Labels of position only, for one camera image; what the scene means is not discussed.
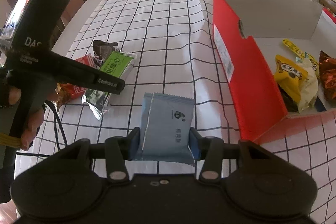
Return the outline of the person's left hand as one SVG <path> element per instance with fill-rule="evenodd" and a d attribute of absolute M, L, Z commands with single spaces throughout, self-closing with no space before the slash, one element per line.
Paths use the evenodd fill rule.
<path fill-rule="evenodd" d="M 54 101 L 58 97 L 55 89 L 56 83 L 37 84 L 32 81 L 21 89 L 10 88 L 9 102 L 18 104 L 10 136 L 19 139 L 20 149 L 27 151 L 34 141 L 44 120 L 44 102 Z"/>

